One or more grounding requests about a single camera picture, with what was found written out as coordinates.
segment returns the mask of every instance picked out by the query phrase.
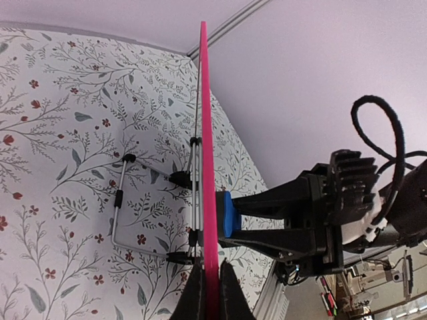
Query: blue object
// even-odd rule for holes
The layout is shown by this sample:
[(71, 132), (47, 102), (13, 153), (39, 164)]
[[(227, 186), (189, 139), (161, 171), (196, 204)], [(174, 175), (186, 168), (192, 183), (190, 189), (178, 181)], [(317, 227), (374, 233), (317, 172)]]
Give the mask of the blue object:
[(224, 235), (230, 238), (235, 230), (242, 229), (242, 215), (233, 205), (232, 194), (224, 193)]

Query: pink tape strip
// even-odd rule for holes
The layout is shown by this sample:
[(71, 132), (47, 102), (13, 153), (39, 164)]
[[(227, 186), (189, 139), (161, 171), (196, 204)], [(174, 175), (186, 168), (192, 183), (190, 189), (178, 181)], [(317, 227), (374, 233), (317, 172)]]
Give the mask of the pink tape strip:
[(206, 274), (206, 319), (218, 320), (218, 309), (220, 307), (218, 230), (216, 221), (214, 144), (212, 139), (206, 22), (201, 23), (199, 58), (201, 63), (201, 138), (203, 141), (203, 234)]

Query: floral tablecloth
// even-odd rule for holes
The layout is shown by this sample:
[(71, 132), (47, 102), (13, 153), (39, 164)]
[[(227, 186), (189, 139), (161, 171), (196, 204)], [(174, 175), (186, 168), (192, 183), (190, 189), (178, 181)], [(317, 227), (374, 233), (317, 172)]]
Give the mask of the floral tablecloth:
[[(186, 168), (197, 70), (184, 56), (113, 39), (0, 31), (0, 319), (167, 319), (189, 267), (113, 247), (121, 157)], [(216, 185), (265, 189), (212, 96)], [(191, 197), (131, 164), (118, 239), (185, 249)], [(245, 219), (245, 227), (273, 227)], [(221, 249), (253, 307), (271, 261)]]

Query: red flower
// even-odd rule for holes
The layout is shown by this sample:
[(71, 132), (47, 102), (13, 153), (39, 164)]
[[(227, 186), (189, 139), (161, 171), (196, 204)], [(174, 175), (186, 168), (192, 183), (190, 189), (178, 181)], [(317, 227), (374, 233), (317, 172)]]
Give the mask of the red flower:
[(97, 240), (98, 243), (101, 243), (104, 241), (104, 238), (102, 237), (102, 234), (99, 234), (95, 236), (95, 240)]
[(138, 245), (145, 245), (145, 242), (147, 241), (147, 238), (145, 235), (137, 235), (138, 238)]
[(14, 142), (14, 138), (11, 135), (5, 135), (5, 137), (3, 138), (3, 142), (6, 145), (11, 145), (11, 143)]
[(104, 283), (103, 275), (100, 275), (99, 277), (94, 275), (93, 279), (95, 280), (96, 285), (102, 285)]
[(46, 279), (52, 279), (53, 280), (55, 278), (56, 270), (50, 271), (50, 269), (47, 268), (45, 271), (46, 271), (46, 275), (45, 275)]
[(36, 87), (39, 86), (39, 82), (36, 80), (31, 80), (30, 82), (28, 82), (29, 85), (31, 86), (31, 88), (35, 89)]
[(33, 106), (33, 109), (38, 109), (41, 107), (40, 102), (38, 100), (32, 100), (31, 105)]
[(111, 123), (109, 122), (108, 119), (103, 119), (102, 120), (102, 125), (104, 125), (106, 128), (108, 128), (111, 125)]
[(12, 194), (12, 196), (15, 200), (21, 200), (22, 198), (22, 194), (20, 194), (19, 192), (15, 192), (14, 194)]
[(30, 209), (29, 209), (29, 212), (30, 212), (30, 214), (32, 214), (32, 215), (37, 215), (37, 212), (39, 212), (39, 208), (36, 208), (36, 207), (34, 207), (33, 205), (30, 205), (30, 207), (29, 207)]
[(187, 281), (188, 275), (185, 272), (181, 272), (181, 282)]
[(128, 260), (129, 262), (133, 261), (132, 251), (130, 251), (130, 250), (129, 250), (129, 251), (125, 254), (125, 258), (126, 258), (126, 260)]
[(0, 231), (4, 231), (7, 227), (6, 217), (0, 215)]

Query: pink stick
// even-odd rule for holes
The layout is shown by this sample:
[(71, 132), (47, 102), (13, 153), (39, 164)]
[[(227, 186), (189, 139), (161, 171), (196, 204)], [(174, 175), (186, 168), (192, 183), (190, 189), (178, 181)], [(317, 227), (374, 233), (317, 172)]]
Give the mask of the pink stick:
[(201, 23), (199, 59), (201, 62), (201, 138), (203, 141), (203, 234), (206, 274), (206, 319), (218, 320), (218, 309), (220, 308), (218, 230), (216, 221), (214, 144), (212, 139), (206, 22)]

